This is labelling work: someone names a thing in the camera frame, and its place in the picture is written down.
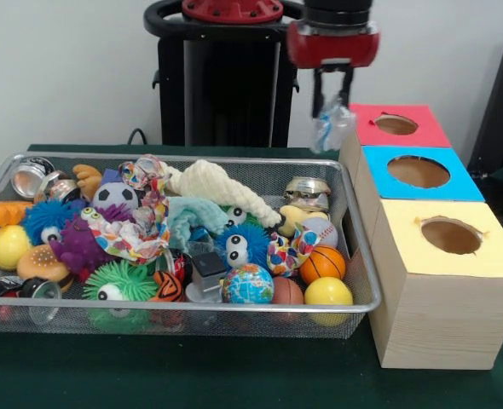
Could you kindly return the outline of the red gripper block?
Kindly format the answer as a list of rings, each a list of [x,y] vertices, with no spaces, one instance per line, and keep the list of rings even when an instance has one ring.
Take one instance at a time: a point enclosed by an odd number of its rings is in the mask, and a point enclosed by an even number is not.
[[[320,30],[296,20],[289,24],[286,34],[287,52],[299,69],[314,69],[312,118],[318,118],[324,106],[322,70],[327,65],[349,65],[344,70],[338,101],[350,103],[350,90],[357,67],[370,66],[379,50],[380,33],[373,22],[356,30]]]

